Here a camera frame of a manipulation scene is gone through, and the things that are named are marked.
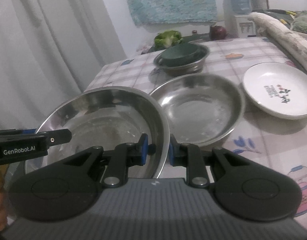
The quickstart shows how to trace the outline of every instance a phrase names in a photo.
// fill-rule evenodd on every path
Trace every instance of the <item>gray curtain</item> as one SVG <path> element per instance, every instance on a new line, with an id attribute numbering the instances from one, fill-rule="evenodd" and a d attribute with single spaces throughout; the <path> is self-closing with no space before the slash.
<path id="1" fill-rule="evenodd" d="M 0 129 L 39 126 L 125 57 L 102 0 L 0 0 Z"/>

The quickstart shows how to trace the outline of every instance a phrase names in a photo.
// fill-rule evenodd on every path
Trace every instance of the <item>dark green bowl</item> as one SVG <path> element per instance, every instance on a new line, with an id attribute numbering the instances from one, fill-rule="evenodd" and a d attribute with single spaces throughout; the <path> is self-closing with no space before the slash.
<path id="1" fill-rule="evenodd" d="M 199 53 L 199 46 L 196 44 L 183 43 L 166 49 L 161 54 L 163 64 L 168 67 L 176 67 L 190 64 Z"/>

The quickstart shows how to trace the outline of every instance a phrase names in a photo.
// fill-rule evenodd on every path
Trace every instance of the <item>table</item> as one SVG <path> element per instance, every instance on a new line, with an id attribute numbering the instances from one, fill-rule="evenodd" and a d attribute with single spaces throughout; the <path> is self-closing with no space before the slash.
<path id="1" fill-rule="evenodd" d="M 240 85 L 244 72 L 252 65 L 293 62 L 267 38 L 253 37 L 201 43 L 210 48 L 203 73 L 217 74 Z M 172 77 L 155 68 L 152 52 L 134 59 L 106 65 L 87 90 L 105 86 L 127 86 L 151 92 Z M 252 161 L 286 174 L 297 181 L 303 191 L 303 201 L 296 220 L 307 228 L 307 118 L 283 120 L 266 114 L 248 99 L 246 112 L 235 130 L 212 146 L 223 146 Z M 185 177 L 185 169 L 166 163 L 161 178 Z"/>

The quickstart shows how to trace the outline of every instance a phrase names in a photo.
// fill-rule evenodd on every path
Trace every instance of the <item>white wall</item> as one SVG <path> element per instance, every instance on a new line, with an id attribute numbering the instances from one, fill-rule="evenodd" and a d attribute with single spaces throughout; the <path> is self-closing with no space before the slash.
<path id="1" fill-rule="evenodd" d="M 191 35 L 192 30 L 198 33 L 208 33 L 209 24 L 162 24 L 136 27 L 129 13 L 127 0 L 103 0 L 117 32 L 122 47 L 127 55 L 131 57 L 136 49 L 146 41 L 153 42 L 158 32 L 167 29 L 179 30 L 183 36 Z M 218 7 L 218 19 L 223 20 L 223 0 L 216 0 Z M 269 0 L 270 8 L 288 10 L 307 10 L 307 0 Z"/>

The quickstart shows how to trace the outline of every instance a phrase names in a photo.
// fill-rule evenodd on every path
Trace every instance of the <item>silver screw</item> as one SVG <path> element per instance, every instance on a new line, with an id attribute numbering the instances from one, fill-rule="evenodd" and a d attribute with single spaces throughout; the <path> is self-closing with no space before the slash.
<path id="1" fill-rule="evenodd" d="M 103 180 L 103 182 L 107 185 L 117 185 L 120 182 L 120 179 L 118 179 L 117 177 L 107 177 Z"/>
<path id="2" fill-rule="evenodd" d="M 192 179 L 192 183 L 194 185 L 203 186 L 203 185 L 208 183 L 208 180 L 206 178 L 203 178 L 203 177 L 195 177 L 195 178 Z"/>

